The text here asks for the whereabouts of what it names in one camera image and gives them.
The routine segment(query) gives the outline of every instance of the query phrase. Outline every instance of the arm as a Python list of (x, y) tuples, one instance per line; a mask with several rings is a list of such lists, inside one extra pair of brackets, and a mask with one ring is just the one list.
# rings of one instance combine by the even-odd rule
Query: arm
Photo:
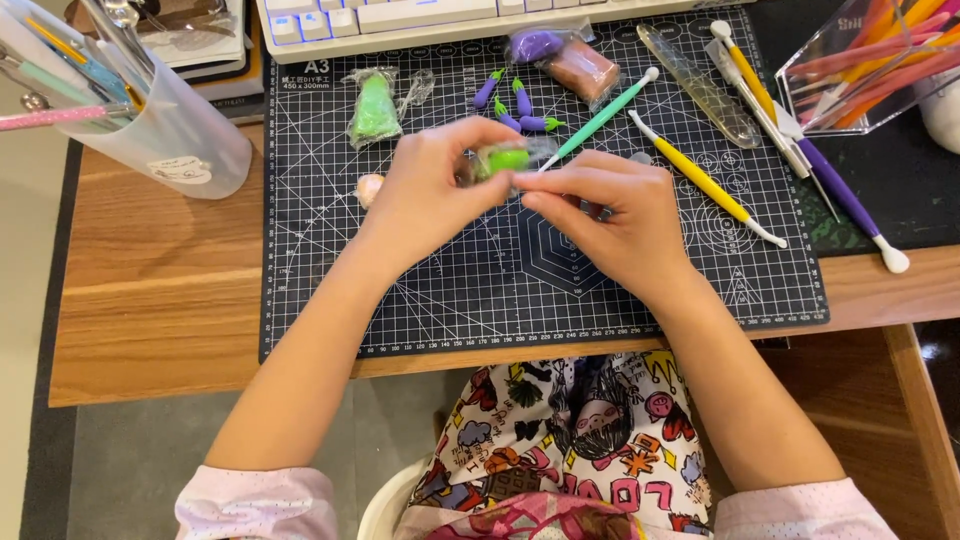
[[(523, 204), (646, 304), (733, 485), (751, 491), (845, 477), (836, 455), (786, 392), (684, 252), (673, 181), (663, 169), (587, 151), (560, 171), (522, 175)], [(564, 200), (610, 207), (604, 221)]]
[(510, 190), (507, 174), (456, 187), (454, 169), (464, 150), (519, 138), (502, 124), (472, 117), (400, 140), (360, 231), (244, 391), (204, 465), (272, 471), (310, 462), (384, 292), (411, 265), (503, 203)]

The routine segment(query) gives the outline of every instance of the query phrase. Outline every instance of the gray floor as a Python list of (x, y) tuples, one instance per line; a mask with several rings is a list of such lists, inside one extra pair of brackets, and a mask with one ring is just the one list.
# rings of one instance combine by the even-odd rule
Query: gray floor
[[(340, 537), (367, 503), (433, 451), (433, 413), (449, 411), (471, 369), (351, 381), (313, 466), (335, 487)], [(238, 394), (80, 407), (67, 538), (170, 539), (173, 504)]]

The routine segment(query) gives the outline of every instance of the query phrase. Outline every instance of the teal sculpting tool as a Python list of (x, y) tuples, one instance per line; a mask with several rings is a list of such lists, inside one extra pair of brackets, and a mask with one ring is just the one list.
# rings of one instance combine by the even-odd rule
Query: teal sculpting tool
[(613, 118), (614, 114), (620, 112), (621, 109), (627, 106), (630, 103), (630, 100), (634, 99), (637, 94), (643, 89), (644, 86), (647, 86), (647, 83), (655, 81), (657, 77), (660, 76), (660, 70), (656, 67), (651, 67), (647, 70), (646, 74), (643, 75), (643, 78), (636, 82), (635, 85), (627, 88), (622, 94), (618, 95), (616, 99), (611, 101), (609, 105), (603, 108), (596, 116), (594, 116), (586, 126), (580, 128), (580, 131), (573, 134), (573, 136), (566, 140), (563, 146), (560, 147), (560, 150), (550, 158), (547, 163), (543, 165), (537, 172), (543, 172), (550, 168), (550, 165), (561, 160), (564, 156), (576, 150), (578, 146), (584, 143), (585, 140), (590, 138), (591, 135), (596, 133), (597, 130), (603, 127), (607, 123), (607, 120)]

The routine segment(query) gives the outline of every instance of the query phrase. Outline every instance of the person's left hand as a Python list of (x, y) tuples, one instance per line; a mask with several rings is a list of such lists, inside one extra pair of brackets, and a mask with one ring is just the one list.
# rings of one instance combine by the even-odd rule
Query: person's left hand
[(473, 187), (457, 187), (454, 171), (464, 150), (522, 140), (514, 130), (480, 116), (405, 135), (360, 231), (350, 242), (395, 280), (436, 251), (485, 211), (503, 204), (513, 175), (501, 173)]

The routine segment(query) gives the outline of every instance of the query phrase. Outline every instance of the white keyboard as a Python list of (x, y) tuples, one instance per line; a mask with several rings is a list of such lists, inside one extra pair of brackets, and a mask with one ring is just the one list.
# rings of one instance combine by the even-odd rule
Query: white keyboard
[(503, 36), (563, 19), (628, 19), (755, 0), (256, 0), (280, 63)]

